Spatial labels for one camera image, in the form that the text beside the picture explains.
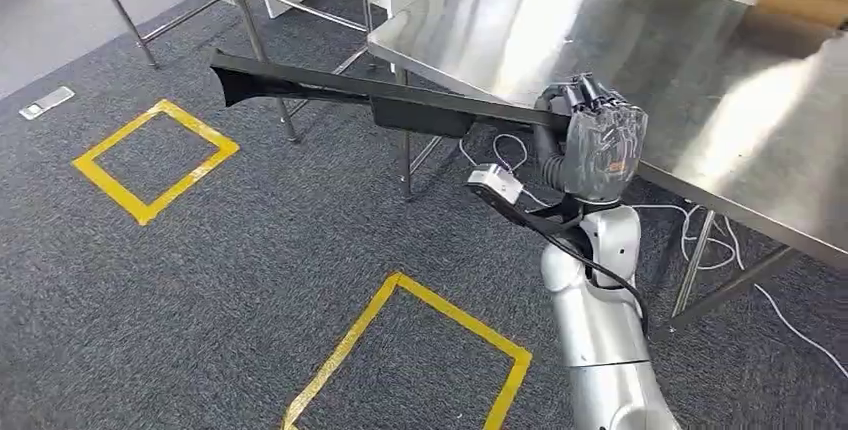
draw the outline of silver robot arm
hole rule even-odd
[[[639,216],[618,203],[639,163],[647,115],[590,74],[551,85],[536,109],[571,119],[565,152],[554,131],[534,126],[542,177],[566,194],[563,202],[517,210],[523,186],[496,165],[475,169],[468,185],[510,221],[552,242],[542,254],[542,277],[571,369],[576,427],[678,429],[651,366],[647,309],[635,289]]]
[[[602,210],[579,226],[591,241],[594,260],[635,284],[636,211],[627,206]],[[542,254],[542,277],[571,369],[576,428],[680,428],[654,376],[633,296],[624,289],[599,288],[587,278],[583,263],[554,245]]]

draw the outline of floor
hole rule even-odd
[[[183,0],[122,0],[141,24]],[[126,31],[109,0],[0,0],[0,99]]]
[[[353,0],[309,3],[358,19]],[[257,21],[281,63],[327,70],[361,45],[360,34],[301,12]],[[434,152],[405,203],[396,132],[375,127],[363,108],[316,102],[295,120],[303,142],[289,144],[270,102],[223,108],[208,69],[213,48],[251,54],[230,7],[157,41],[158,71],[122,35],[0,100],[0,428],[279,428],[397,271],[532,354],[504,428],[568,427],[571,389],[537,270],[542,243],[462,188],[469,167],[455,145]],[[391,78],[367,63],[350,74]],[[76,97],[32,122],[17,115],[60,84]],[[72,162],[161,99],[239,148],[140,225]],[[491,160],[493,136],[475,128],[467,149]],[[94,161],[150,203],[216,151],[159,114]],[[533,165],[520,177],[553,198],[532,183]],[[626,201],[684,204],[642,180]],[[680,222],[662,210],[642,217],[639,286],[659,319],[682,277]],[[748,262],[774,246],[737,231]],[[730,271],[705,272],[697,291]],[[839,354],[846,283],[844,272],[804,257],[764,286],[799,329]],[[482,427],[514,362],[421,295],[392,293],[297,428]],[[848,421],[845,379],[754,292],[651,351],[686,427]]]

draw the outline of yellow floor tape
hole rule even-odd
[[[389,276],[383,285],[377,290],[377,293],[371,298],[371,302],[365,307],[365,310],[350,327],[347,334],[342,338],[342,341],[336,346],[330,358],[321,366],[318,373],[312,379],[306,388],[295,397],[283,417],[280,424],[282,430],[297,430],[294,422],[301,413],[309,405],[309,402],[315,398],[321,387],[327,383],[327,380],[333,372],[339,367],[342,361],[347,357],[356,341],[362,336],[362,333],[368,327],[377,313],[386,304],[389,297],[395,291],[395,288],[401,287],[409,293],[423,300],[425,303],[435,308],[446,317],[454,320],[471,332],[482,337],[484,340],[494,345],[498,350],[506,353],[513,358],[515,363],[506,377],[506,382],[501,388],[489,415],[486,417],[486,423],[483,425],[484,430],[495,430],[501,427],[501,424],[506,417],[506,412],[512,405],[512,400],[518,392],[518,387],[521,386],[521,381],[524,380],[524,374],[527,372],[527,367],[530,366],[530,360],[533,355],[524,348],[516,345],[506,339],[496,331],[487,327],[483,322],[477,320],[471,315],[460,310],[458,307],[436,295],[429,289],[425,288],[418,282],[412,280],[406,275],[396,272]]]
[[[103,170],[103,168],[101,168],[94,159],[106,150],[109,150],[116,143],[121,141],[122,138],[137,130],[145,122],[159,113],[170,115],[171,118],[180,122],[192,132],[200,135],[212,145],[218,147],[218,151],[206,159],[205,162],[201,163],[199,167],[181,178],[171,188],[165,190],[165,193],[159,195],[156,200],[148,205],[142,202],[141,199],[136,197],[132,192],[127,190],[120,182],[112,178],[111,175],[106,173],[106,171]],[[159,103],[153,106],[153,108],[142,113],[136,117],[135,120],[124,125],[117,132],[109,136],[109,138],[92,147],[90,150],[74,160],[72,164],[77,167],[83,175],[88,177],[89,180],[103,190],[106,195],[109,195],[112,200],[117,202],[118,205],[124,207],[130,215],[135,217],[135,219],[138,220],[139,225],[147,225],[150,220],[153,220],[153,218],[167,207],[168,204],[173,202],[175,198],[185,192],[190,186],[194,185],[195,182],[203,178],[204,175],[226,160],[230,155],[236,153],[238,149],[238,144],[221,135],[218,131],[201,122],[197,118],[189,115],[189,113],[182,108],[174,105],[168,100],[160,100]]]

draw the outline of plastic wrap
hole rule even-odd
[[[565,190],[592,202],[614,202],[636,173],[648,115],[612,95],[592,110],[574,112],[565,143]]]

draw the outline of white cable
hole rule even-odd
[[[510,165],[509,162],[507,162],[501,156],[500,152],[498,151],[498,140],[501,139],[501,138],[511,138],[511,139],[515,140],[516,142],[518,142],[519,145],[521,145],[521,151],[524,152],[524,156],[521,158],[521,161],[518,162],[518,164],[516,164],[514,167],[512,165]],[[492,140],[492,150],[495,151],[495,158],[497,158],[498,162],[500,162],[500,164],[503,165],[503,167],[506,168],[506,170],[509,173],[515,172],[516,170],[518,170],[518,167],[524,165],[524,163],[527,162],[527,158],[528,158],[527,146],[524,145],[524,142],[520,138],[516,137],[515,135],[510,135],[508,133],[501,133],[500,135],[496,136],[495,139]],[[471,155],[469,155],[468,152],[465,151],[465,147],[462,144],[461,138],[459,139],[459,151],[462,152],[462,155],[465,156],[465,158],[469,162],[471,162],[471,165],[474,165],[475,167],[477,166],[477,162],[475,162],[474,159],[471,158]],[[534,202],[536,202],[537,204],[539,204],[543,207],[550,207],[551,206],[550,203],[545,203],[542,200],[540,200],[539,198],[537,198],[535,195],[533,195],[530,192],[530,190],[527,190],[527,188],[522,188],[521,193],[527,195]]]
[[[631,207],[632,208],[668,208],[668,209],[672,209],[672,210],[677,210],[678,212],[682,213],[683,214],[683,228],[680,231],[680,251],[681,251],[681,253],[683,253],[683,258],[686,259],[687,262],[689,261],[689,255],[686,253],[686,242],[698,239],[697,237],[690,237],[689,236],[689,224],[690,224],[690,219],[692,218],[692,214],[694,214],[695,211],[698,210],[699,208],[702,208],[700,205],[695,205],[689,211],[686,211],[683,207],[679,207],[677,205],[631,205]],[[715,238],[708,238],[707,241],[710,242],[710,243],[715,243],[715,244],[721,245],[722,247],[728,249],[730,251],[730,256],[726,260],[724,260],[720,263],[717,263],[715,265],[706,265],[706,266],[699,265],[698,270],[718,270],[719,268],[722,268],[722,267],[733,262],[734,258],[736,257],[736,252],[733,249],[733,247],[728,245],[726,242],[722,242],[721,240],[717,240]]]
[[[727,226],[727,231],[730,233],[730,238],[733,239],[733,247],[736,249],[736,263],[739,265],[739,268],[742,269],[742,271],[744,271],[745,265],[742,264],[741,252],[739,250],[739,240],[736,238],[736,234],[733,232],[733,228],[730,226],[730,220],[727,217],[724,217],[724,224],[725,224],[725,226]],[[809,337],[807,337],[806,335],[804,335],[803,333],[798,331],[798,329],[796,329],[794,326],[792,326],[792,324],[789,323],[789,321],[786,320],[786,318],[783,316],[783,313],[781,313],[780,309],[777,308],[777,303],[775,303],[775,301],[771,297],[771,295],[769,295],[769,293],[762,286],[760,286],[759,283],[755,283],[754,288],[759,290],[759,292],[762,293],[763,296],[768,299],[769,303],[771,304],[771,308],[774,309],[774,313],[777,314],[777,318],[779,318],[780,321],[783,322],[784,325],[786,325],[786,328],[791,330],[792,333],[797,335],[798,338],[800,338],[801,340],[809,343],[810,345],[815,347],[817,350],[819,350],[823,354],[827,355],[827,358],[829,358],[839,368],[839,371],[842,372],[842,375],[845,378],[848,378],[848,371],[845,371],[845,367],[842,366],[842,363],[840,363],[839,360],[837,360],[837,358],[832,353],[830,353],[830,351],[828,351],[826,348],[824,348],[821,345],[819,345],[818,343],[814,342]]]
[[[501,138],[511,138],[511,139],[515,140],[516,142],[518,142],[519,145],[521,145],[521,151],[524,152],[524,158],[522,158],[521,161],[518,162],[514,167],[512,165],[510,165],[509,162],[504,160],[503,157],[501,157],[500,152],[498,152],[498,140],[500,140]],[[494,152],[495,152],[495,158],[497,158],[498,161],[501,162],[504,167],[506,167],[506,169],[509,171],[509,173],[514,173],[516,170],[518,170],[518,168],[520,166],[524,165],[524,162],[527,161],[527,146],[524,145],[524,142],[522,142],[521,139],[516,137],[515,135],[510,135],[508,133],[502,133],[502,134],[496,136],[494,138],[494,140],[492,140],[492,150],[494,150]]]

